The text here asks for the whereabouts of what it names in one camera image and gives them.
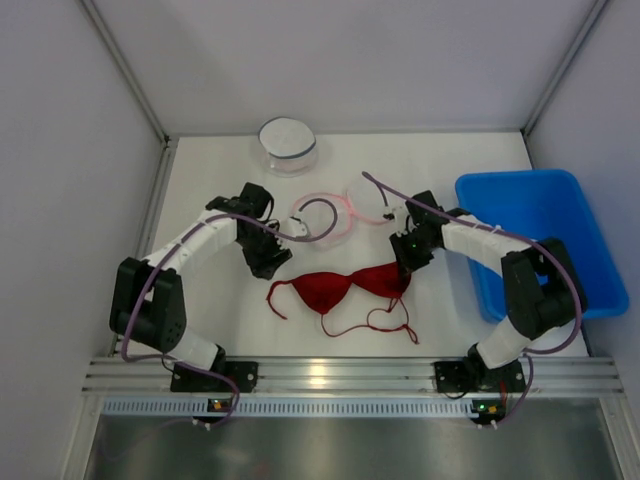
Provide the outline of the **red bra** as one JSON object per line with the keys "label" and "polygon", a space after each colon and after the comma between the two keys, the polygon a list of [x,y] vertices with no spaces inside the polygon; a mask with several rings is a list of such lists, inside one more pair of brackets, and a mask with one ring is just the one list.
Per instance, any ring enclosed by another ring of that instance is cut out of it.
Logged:
{"label": "red bra", "polygon": [[[397,262],[387,263],[357,270],[349,275],[336,272],[313,272],[300,275],[289,280],[279,280],[272,283],[266,302],[271,311],[283,320],[287,317],[278,311],[273,303],[275,290],[281,286],[291,286],[302,302],[320,317],[323,333],[329,338],[339,338],[359,329],[368,329],[379,333],[396,333],[404,331],[409,340],[419,344],[419,337],[410,325],[410,315],[403,297],[411,283],[412,275],[402,272]],[[325,317],[348,294],[352,287],[359,288],[373,296],[387,299],[386,308],[372,309],[366,316],[365,322],[351,326],[341,332],[330,332],[325,325]],[[397,327],[378,327],[371,323],[374,313],[391,314],[400,305],[404,312],[404,322]]]}

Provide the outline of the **pink trimmed mesh laundry bag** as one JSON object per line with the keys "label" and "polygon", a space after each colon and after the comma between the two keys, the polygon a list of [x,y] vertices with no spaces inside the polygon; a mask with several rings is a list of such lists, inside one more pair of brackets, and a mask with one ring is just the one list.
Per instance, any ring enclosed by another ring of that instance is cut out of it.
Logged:
{"label": "pink trimmed mesh laundry bag", "polygon": [[359,224],[381,227],[394,218],[389,198],[385,197],[374,183],[364,177],[358,177],[340,194],[312,192],[293,203],[291,215],[302,221],[312,237],[324,233],[334,219],[334,214],[326,203],[311,203],[313,199],[328,201],[334,206],[337,215],[336,224],[331,232],[311,243],[320,250],[328,250],[346,242]]}

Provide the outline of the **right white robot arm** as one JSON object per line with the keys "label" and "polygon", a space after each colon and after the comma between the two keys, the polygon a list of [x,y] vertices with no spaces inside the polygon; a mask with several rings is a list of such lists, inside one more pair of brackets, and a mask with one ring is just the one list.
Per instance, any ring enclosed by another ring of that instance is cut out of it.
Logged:
{"label": "right white robot arm", "polygon": [[502,280],[506,315],[467,357],[497,370],[530,350],[550,330],[570,322],[576,335],[587,298],[564,242],[535,241],[481,222],[470,212],[445,211],[430,191],[390,212],[396,231],[389,237],[399,274],[427,266],[436,250],[466,256]]}

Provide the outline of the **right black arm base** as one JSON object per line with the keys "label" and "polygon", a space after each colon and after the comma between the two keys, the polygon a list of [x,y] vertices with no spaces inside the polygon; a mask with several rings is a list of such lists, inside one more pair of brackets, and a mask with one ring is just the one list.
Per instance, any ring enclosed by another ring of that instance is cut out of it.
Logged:
{"label": "right black arm base", "polygon": [[489,369],[476,353],[459,360],[437,361],[434,371],[436,391],[451,398],[470,393],[523,393],[526,386],[518,360]]}

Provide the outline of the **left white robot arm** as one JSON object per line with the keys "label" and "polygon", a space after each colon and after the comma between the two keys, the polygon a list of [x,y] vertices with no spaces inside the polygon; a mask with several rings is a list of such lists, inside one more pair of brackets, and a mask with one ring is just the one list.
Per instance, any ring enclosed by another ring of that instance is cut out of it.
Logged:
{"label": "left white robot arm", "polygon": [[127,258],[116,273],[109,328],[124,338],[196,368],[222,371],[224,349],[187,324],[184,278],[223,248],[241,247],[251,274],[264,280],[292,257],[269,218],[273,196],[253,183],[235,197],[211,200],[198,219],[165,247],[143,259]]}

